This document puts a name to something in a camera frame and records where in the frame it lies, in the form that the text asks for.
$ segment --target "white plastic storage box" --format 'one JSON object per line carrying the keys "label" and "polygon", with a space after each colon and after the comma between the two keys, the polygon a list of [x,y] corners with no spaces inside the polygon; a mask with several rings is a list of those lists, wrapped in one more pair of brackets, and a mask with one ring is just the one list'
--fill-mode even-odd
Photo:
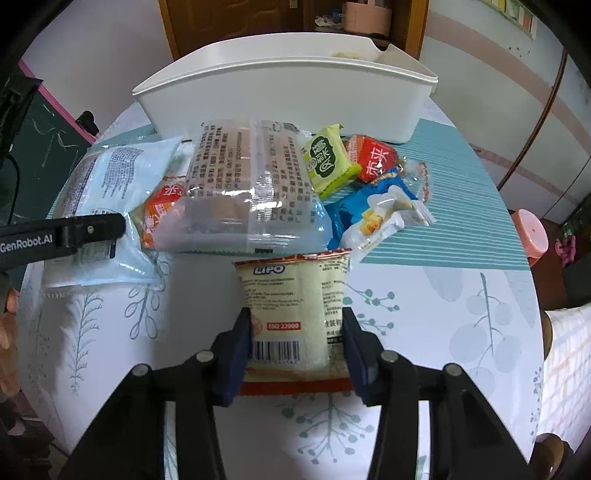
{"label": "white plastic storage box", "polygon": [[342,124],[404,143],[437,76],[410,55],[370,38],[278,33],[200,48],[152,75],[133,95],[164,137],[191,138],[211,119],[291,122],[312,132]]}

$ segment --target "finger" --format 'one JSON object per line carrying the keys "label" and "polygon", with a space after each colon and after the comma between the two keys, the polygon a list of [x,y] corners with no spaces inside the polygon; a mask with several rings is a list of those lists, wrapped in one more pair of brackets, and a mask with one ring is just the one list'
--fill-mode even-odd
{"label": "finger", "polygon": [[17,320],[13,313],[0,316],[0,348],[8,350],[17,339]]}
{"label": "finger", "polygon": [[11,313],[16,313],[18,310],[18,298],[21,294],[14,288],[10,290],[6,299],[6,310]]}
{"label": "finger", "polygon": [[0,390],[9,397],[14,397],[14,395],[19,393],[21,391],[21,386],[18,382],[17,376],[12,375],[0,379]]}
{"label": "finger", "polygon": [[16,347],[0,349],[0,388],[12,397],[20,390],[17,377],[18,352]]}

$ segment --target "pink stool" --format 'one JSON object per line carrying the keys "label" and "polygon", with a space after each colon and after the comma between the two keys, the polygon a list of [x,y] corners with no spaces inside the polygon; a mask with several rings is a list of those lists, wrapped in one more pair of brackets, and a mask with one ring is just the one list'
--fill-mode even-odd
{"label": "pink stool", "polygon": [[517,210],[511,218],[531,267],[548,250],[546,230],[538,218],[527,210]]}

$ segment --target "pink container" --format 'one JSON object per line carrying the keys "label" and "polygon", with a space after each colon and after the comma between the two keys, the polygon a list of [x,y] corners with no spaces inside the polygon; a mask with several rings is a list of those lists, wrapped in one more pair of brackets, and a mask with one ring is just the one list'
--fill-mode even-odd
{"label": "pink container", "polygon": [[375,0],[368,0],[367,4],[345,2],[343,4],[343,28],[347,32],[363,35],[390,35],[392,11],[389,8],[378,7]]}
{"label": "pink container", "polygon": [[538,218],[527,210],[517,210],[511,218],[527,255],[527,261],[532,266],[548,250],[546,230]]}

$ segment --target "red snack packet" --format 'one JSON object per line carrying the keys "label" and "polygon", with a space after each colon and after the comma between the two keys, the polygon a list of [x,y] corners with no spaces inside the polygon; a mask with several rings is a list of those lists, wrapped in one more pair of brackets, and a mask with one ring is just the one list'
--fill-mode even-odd
{"label": "red snack packet", "polygon": [[141,234],[142,246],[154,248],[152,232],[160,223],[160,219],[168,212],[178,199],[183,196],[184,187],[178,177],[164,178],[159,188],[146,203],[144,214],[144,231]]}
{"label": "red snack packet", "polygon": [[398,152],[367,135],[351,135],[345,148],[351,161],[361,166],[359,179],[369,183],[396,165]]}

